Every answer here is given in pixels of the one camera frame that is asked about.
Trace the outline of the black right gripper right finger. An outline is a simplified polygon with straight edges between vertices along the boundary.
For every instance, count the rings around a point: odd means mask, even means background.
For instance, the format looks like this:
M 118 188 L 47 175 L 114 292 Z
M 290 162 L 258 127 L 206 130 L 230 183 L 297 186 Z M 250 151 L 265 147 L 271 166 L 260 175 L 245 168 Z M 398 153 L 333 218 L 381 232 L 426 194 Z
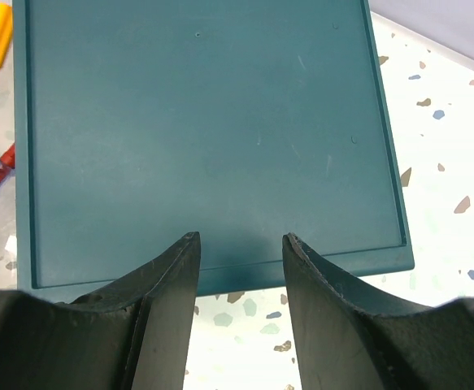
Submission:
M 474 389 L 474 297 L 396 297 L 291 233 L 282 254 L 303 388 Z

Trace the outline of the teal drawer box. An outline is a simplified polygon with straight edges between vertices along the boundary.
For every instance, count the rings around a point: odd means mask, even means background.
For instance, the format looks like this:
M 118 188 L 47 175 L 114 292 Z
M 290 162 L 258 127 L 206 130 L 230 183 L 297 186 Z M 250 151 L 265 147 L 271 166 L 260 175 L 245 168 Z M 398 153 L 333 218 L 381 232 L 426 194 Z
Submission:
M 15 1 L 18 286 L 71 301 L 201 237 L 199 295 L 279 287 L 294 233 L 414 266 L 365 1 Z

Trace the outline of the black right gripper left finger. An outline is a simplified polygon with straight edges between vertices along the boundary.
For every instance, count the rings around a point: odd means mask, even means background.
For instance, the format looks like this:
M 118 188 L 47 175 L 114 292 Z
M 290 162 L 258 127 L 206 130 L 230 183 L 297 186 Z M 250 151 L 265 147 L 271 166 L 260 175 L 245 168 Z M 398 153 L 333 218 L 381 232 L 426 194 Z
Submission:
M 0 290 L 0 389 L 180 389 L 201 239 L 70 303 Z

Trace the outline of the small red screwdriver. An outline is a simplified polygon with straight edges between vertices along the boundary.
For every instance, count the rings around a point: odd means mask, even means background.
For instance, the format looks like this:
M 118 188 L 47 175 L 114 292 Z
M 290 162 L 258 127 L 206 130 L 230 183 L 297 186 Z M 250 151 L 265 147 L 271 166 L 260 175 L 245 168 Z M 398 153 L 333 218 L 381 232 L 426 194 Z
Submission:
M 15 144 L 0 156 L 0 183 L 15 174 Z

